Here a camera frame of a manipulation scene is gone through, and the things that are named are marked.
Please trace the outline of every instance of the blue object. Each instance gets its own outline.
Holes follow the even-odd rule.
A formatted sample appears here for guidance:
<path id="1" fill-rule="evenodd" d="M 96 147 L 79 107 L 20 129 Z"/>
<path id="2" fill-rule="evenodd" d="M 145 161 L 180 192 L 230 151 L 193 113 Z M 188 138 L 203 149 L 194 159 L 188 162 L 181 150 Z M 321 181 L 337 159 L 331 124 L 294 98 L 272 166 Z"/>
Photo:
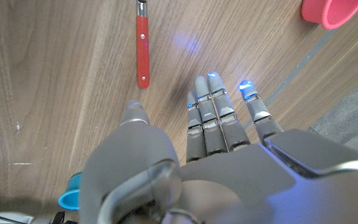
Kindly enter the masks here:
<path id="1" fill-rule="evenodd" d="M 240 85 L 239 89 L 240 89 L 240 90 L 243 90 L 243 89 L 248 88 L 248 87 L 252 87 L 252 84 L 251 84 L 251 83 L 247 83 L 247 84 Z"/>
<path id="2" fill-rule="evenodd" d="M 74 174 L 68 181 L 66 192 L 59 197 L 59 205 L 65 209 L 78 210 L 78 193 L 82 173 Z"/>

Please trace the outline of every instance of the pink cup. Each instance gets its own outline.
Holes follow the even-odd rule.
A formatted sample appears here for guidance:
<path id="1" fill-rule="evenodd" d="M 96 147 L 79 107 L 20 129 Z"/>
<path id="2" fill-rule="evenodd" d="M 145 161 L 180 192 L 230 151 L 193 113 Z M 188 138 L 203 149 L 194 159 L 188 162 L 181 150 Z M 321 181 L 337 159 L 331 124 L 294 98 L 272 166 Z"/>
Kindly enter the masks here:
<path id="1" fill-rule="evenodd" d="M 306 21 L 336 29 L 358 10 L 358 0 L 303 0 L 301 11 Z"/>

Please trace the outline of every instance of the wood grain surface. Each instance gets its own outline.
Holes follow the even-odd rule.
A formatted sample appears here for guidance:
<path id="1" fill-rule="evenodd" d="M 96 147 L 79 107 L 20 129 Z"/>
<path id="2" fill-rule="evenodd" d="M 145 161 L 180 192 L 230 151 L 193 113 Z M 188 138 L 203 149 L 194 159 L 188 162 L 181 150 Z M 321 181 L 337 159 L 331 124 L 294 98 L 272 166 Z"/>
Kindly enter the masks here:
<path id="1" fill-rule="evenodd" d="M 325 33 L 301 18 L 300 5 L 301 0 L 150 0 L 151 81 L 141 90 L 134 1 L 0 1 L 1 210 L 56 211 L 68 179 L 118 127 L 129 99 L 144 104 L 150 122 L 170 136 L 184 164 L 186 94 L 195 77 L 219 72 L 245 122 L 249 115 L 237 91 L 241 80 L 252 80 L 266 99 Z M 335 51 L 320 51 L 308 72 L 293 81 L 308 91 L 280 94 L 281 101 L 289 97 L 289 105 L 271 110 L 285 128 L 305 128 L 318 119 L 307 111 L 317 105 L 319 113 L 327 111 L 358 84 L 358 68 L 341 66 L 358 67 L 353 56 L 358 17 L 351 21 L 334 34 Z M 350 35 L 349 27 L 357 33 Z M 316 66 L 319 72 L 311 73 Z M 347 79 L 338 82 L 343 72 Z M 306 75 L 340 93 L 331 98 L 324 91 L 324 103 L 296 108 L 310 98 L 307 92 L 321 91 L 317 82 L 308 86 L 300 78 Z M 292 110 L 305 110 L 305 117 L 284 118 Z M 288 125 L 294 119 L 301 120 Z"/>
<path id="2" fill-rule="evenodd" d="M 308 129 L 358 86 L 358 12 L 268 106 L 283 129 Z M 248 137 L 258 141 L 254 127 Z"/>

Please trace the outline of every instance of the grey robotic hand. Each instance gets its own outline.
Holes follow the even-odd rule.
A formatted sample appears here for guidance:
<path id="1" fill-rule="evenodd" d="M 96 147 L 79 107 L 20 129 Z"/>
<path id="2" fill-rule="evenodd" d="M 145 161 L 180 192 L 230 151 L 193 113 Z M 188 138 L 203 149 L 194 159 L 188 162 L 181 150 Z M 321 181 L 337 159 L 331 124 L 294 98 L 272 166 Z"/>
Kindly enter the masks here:
<path id="1" fill-rule="evenodd" d="M 260 142 L 250 144 L 217 73 L 188 94 L 187 164 L 130 101 L 88 159 L 81 223 L 358 223 L 358 152 L 283 131 L 253 84 L 240 92 Z"/>

